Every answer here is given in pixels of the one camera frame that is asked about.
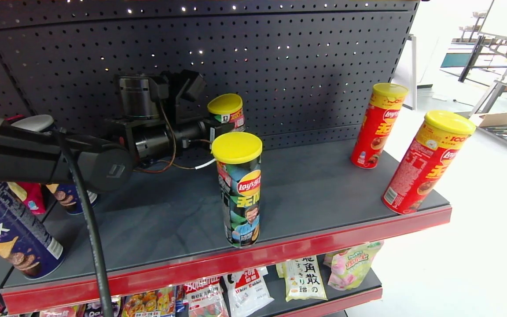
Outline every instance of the white wire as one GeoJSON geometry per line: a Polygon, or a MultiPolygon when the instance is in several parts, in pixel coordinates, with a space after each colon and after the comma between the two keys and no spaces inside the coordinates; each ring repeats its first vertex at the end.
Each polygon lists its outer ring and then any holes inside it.
{"type": "Polygon", "coordinates": [[[214,159],[212,159],[212,160],[210,160],[210,161],[206,162],[205,164],[201,164],[201,165],[199,165],[199,166],[195,166],[194,168],[195,168],[196,170],[201,169],[201,168],[204,168],[204,167],[206,167],[206,166],[211,165],[211,164],[212,164],[212,163],[214,163],[216,160],[217,160],[217,159],[215,159],[215,158],[214,158],[214,159]]]}

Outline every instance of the yellow lid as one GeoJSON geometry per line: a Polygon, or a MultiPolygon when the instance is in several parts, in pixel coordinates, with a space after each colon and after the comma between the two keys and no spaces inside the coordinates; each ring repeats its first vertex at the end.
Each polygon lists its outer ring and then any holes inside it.
{"type": "Polygon", "coordinates": [[[261,154],[263,143],[257,136],[247,132],[228,132],[213,142],[213,155],[222,163],[242,164],[261,154]]]}
{"type": "Polygon", "coordinates": [[[428,124],[431,124],[435,128],[455,134],[470,135],[473,134],[477,128],[473,124],[473,121],[465,117],[461,117],[458,114],[454,114],[451,111],[428,111],[424,118],[428,124]]]}
{"type": "Polygon", "coordinates": [[[207,105],[211,114],[233,114],[242,108],[242,97],[237,94],[223,94],[207,105]]]}
{"type": "Polygon", "coordinates": [[[390,82],[380,82],[373,85],[373,93],[391,98],[401,98],[408,94],[408,88],[390,82]]]}

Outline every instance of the lay's logo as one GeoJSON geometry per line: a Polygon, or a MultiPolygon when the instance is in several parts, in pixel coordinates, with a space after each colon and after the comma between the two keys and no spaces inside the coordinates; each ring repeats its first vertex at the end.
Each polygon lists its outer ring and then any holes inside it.
{"type": "Polygon", "coordinates": [[[382,118],[386,121],[387,119],[394,120],[398,118],[399,110],[387,110],[385,114],[382,115],[382,118]]]}
{"type": "Polygon", "coordinates": [[[445,153],[441,156],[441,163],[443,165],[448,165],[457,155],[457,150],[446,150],[445,153]]]}
{"type": "Polygon", "coordinates": [[[242,196],[253,196],[261,185],[261,170],[253,170],[242,177],[238,183],[238,193],[242,196]]]}

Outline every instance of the candy bag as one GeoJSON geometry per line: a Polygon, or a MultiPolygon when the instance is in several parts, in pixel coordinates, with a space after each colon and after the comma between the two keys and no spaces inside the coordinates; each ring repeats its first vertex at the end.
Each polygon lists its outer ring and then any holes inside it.
{"type": "Polygon", "coordinates": [[[257,269],[246,269],[225,275],[232,317],[247,317],[273,301],[263,275],[257,269]]]}
{"type": "Polygon", "coordinates": [[[17,195],[22,203],[35,215],[46,213],[40,184],[25,182],[7,182],[9,189],[17,195]]]}
{"type": "Polygon", "coordinates": [[[185,283],[189,317],[229,317],[219,281],[219,277],[209,277],[185,283]]]}
{"type": "Polygon", "coordinates": [[[181,311],[185,311],[186,304],[187,299],[185,298],[185,287],[183,287],[183,285],[179,285],[175,295],[175,312],[181,313],[181,311]]]}
{"type": "Polygon", "coordinates": [[[275,268],[277,269],[277,276],[279,276],[280,279],[285,277],[285,262],[277,263],[275,264],[275,268]]]}
{"type": "Polygon", "coordinates": [[[326,291],[316,256],[285,262],[286,301],[291,299],[324,299],[326,291]]]}
{"type": "Polygon", "coordinates": [[[164,287],[125,298],[122,317],[144,317],[154,313],[155,317],[175,316],[175,287],[164,287]]]}
{"type": "Polygon", "coordinates": [[[330,275],[328,285],[338,291],[361,285],[383,243],[384,241],[366,243],[334,255],[331,265],[332,275],[330,275]]]}
{"type": "Polygon", "coordinates": [[[257,268],[257,271],[259,272],[259,274],[261,274],[262,276],[265,276],[265,275],[268,275],[269,274],[269,271],[267,270],[267,267],[266,266],[260,266],[257,268]]]}
{"type": "MultiPolygon", "coordinates": [[[[113,304],[113,317],[119,317],[121,315],[122,298],[118,296],[111,297],[111,303],[113,304]]],[[[103,310],[101,309],[101,302],[94,301],[85,304],[83,310],[83,317],[95,317],[102,316],[103,310]]]]}
{"type": "Polygon", "coordinates": [[[326,253],[324,255],[324,262],[322,264],[326,265],[327,267],[332,267],[332,257],[334,257],[334,255],[336,255],[338,253],[342,253],[346,250],[349,250],[349,249],[342,249],[342,250],[326,253]]]}
{"type": "Polygon", "coordinates": [[[76,317],[79,305],[41,310],[40,317],[76,317]]]}

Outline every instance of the red shelf edge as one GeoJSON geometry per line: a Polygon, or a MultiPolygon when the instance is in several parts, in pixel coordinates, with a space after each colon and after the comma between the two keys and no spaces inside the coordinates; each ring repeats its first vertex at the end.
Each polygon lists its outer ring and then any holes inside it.
{"type": "MultiPolygon", "coordinates": [[[[271,265],[286,259],[323,254],[449,223],[451,205],[413,214],[350,225],[293,238],[258,243],[230,252],[188,257],[109,273],[111,295],[132,295],[167,285],[180,285],[208,276],[271,265]]],[[[9,314],[31,313],[53,307],[75,305],[99,298],[94,276],[77,277],[24,287],[1,289],[9,314]]]]}
{"type": "Polygon", "coordinates": [[[321,317],[381,298],[382,287],[378,287],[370,291],[363,291],[359,294],[344,297],[343,299],[327,301],[304,309],[283,313],[279,317],[321,317]]]}

